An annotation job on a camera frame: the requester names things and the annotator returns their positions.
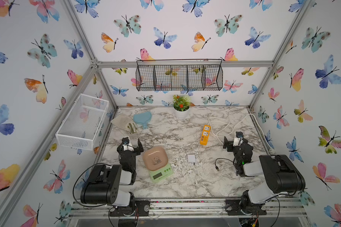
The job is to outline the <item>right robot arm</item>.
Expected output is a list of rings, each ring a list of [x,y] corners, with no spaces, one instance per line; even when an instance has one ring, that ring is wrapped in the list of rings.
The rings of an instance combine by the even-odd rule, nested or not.
[[[232,164],[237,176],[265,178],[259,186],[243,192],[238,204],[242,213],[265,215],[261,208],[271,199],[280,195],[294,196],[306,187],[304,177],[285,155],[260,155],[257,161],[252,161],[253,146],[241,131],[233,141],[224,137],[223,148],[233,153]]]

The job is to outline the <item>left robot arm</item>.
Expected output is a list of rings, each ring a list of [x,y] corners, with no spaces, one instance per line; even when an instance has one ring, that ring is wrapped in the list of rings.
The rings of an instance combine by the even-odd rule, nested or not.
[[[130,192],[120,190],[121,185],[133,185],[136,179],[136,157],[144,152],[140,140],[134,147],[128,137],[117,147],[119,164],[97,163],[91,167],[89,177],[80,193],[80,202],[91,205],[129,207],[134,201]]]

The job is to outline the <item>orange power strip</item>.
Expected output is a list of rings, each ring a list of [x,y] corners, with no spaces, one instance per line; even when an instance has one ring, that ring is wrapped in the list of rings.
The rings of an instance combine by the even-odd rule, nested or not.
[[[202,130],[200,144],[206,146],[208,143],[209,135],[211,131],[211,126],[205,125]]]

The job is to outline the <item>white charger adapter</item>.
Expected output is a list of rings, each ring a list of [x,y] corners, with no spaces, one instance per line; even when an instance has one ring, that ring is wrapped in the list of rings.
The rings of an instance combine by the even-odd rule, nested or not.
[[[187,155],[187,159],[189,163],[196,163],[196,156],[194,154]]]

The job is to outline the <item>green electronic scale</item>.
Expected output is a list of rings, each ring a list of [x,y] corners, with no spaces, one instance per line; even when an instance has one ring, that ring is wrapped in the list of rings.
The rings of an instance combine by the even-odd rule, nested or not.
[[[169,163],[157,170],[154,171],[149,170],[148,172],[153,183],[157,183],[173,175],[173,169],[171,168],[171,165]]]

